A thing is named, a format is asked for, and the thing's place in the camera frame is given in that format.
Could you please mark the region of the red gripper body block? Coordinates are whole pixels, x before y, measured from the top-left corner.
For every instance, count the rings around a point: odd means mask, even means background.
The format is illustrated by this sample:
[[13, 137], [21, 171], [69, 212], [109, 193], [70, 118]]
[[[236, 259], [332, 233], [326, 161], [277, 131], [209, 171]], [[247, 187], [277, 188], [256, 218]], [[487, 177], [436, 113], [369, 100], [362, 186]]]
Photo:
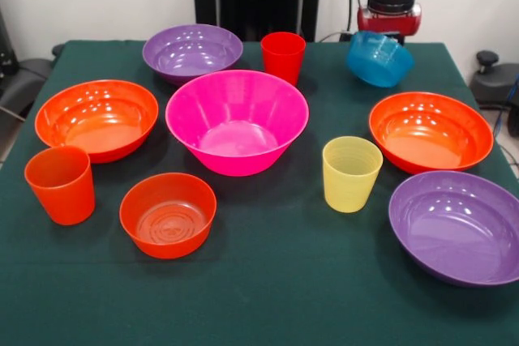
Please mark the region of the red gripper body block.
[[417, 33], [422, 19], [422, 8], [415, 3], [404, 14], [385, 15], [360, 7], [357, 13], [358, 30], [383, 34], [413, 36]]

